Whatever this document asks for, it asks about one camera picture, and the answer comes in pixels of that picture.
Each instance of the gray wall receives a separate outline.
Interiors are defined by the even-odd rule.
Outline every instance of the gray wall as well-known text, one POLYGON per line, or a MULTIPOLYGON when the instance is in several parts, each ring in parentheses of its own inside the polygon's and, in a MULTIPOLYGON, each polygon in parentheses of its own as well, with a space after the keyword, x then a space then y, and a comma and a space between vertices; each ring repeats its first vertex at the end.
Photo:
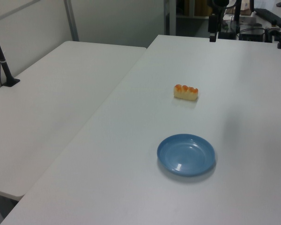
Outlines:
POLYGON ((68 40, 63 0, 41 0, 0 20, 0 45, 13 76, 68 40))
POLYGON ((164 0, 72 0, 80 41, 148 47, 164 34, 164 0))

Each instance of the keyboard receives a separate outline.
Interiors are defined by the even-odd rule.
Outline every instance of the keyboard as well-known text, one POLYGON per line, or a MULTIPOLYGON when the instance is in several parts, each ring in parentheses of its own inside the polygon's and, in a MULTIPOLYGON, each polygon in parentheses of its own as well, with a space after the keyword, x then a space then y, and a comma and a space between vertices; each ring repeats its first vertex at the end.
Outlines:
POLYGON ((267 9, 264 8, 255 8, 254 11, 256 12, 256 15, 260 16, 261 18, 269 21, 272 23, 274 20, 277 21, 277 25, 281 27, 281 18, 277 16, 276 14, 268 11, 267 9))

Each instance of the tabletop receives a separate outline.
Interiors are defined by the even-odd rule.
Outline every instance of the tabletop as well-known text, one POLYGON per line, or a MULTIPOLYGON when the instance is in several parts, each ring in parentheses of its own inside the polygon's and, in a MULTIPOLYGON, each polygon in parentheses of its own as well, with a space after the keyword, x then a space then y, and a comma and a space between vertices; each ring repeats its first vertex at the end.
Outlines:
POLYGON ((26 194, 145 48, 65 42, 0 88, 0 195, 26 194))
POLYGON ((2 225, 281 225, 281 50, 158 36, 2 225), (199 89, 195 102, 173 87, 199 89), (170 135, 209 141, 196 177, 163 168, 170 135))
MULTIPOLYGON (((265 8, 281 18, 281 7, 276 6, 278 2, 281 1, 280 0, 267 0, 267 1, 255 0, 254 8, 265 8)), ((255 12, 252 13, 252 16, 256 17, 257 23, 262 24, 264 27, 269 27, 269 28, 271 27, 270 22, 263 20, 262 18, 257 16, 255 12)))

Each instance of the plate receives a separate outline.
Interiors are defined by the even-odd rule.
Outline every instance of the plate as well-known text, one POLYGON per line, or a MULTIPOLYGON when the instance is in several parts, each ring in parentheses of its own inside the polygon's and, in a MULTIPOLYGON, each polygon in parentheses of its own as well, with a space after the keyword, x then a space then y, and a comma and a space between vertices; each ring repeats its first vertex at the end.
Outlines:
POLYGON ((164 139, 157 148, 157 157, 167 170, 181 176, 200 175, 215 163, 211 144, 190 134, 173 135, 164 139))

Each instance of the bread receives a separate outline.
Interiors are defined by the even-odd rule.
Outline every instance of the bread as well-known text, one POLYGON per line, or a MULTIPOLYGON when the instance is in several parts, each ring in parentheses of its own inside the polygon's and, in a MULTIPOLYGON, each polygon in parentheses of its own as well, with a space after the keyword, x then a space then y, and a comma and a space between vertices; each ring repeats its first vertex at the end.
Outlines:
POLYGON ((187 87, 186 85, 181 86, 177 84, 174 87, 174 97, 185 100, 195 101, 198 98, 199 90, 193 87, 187 87))

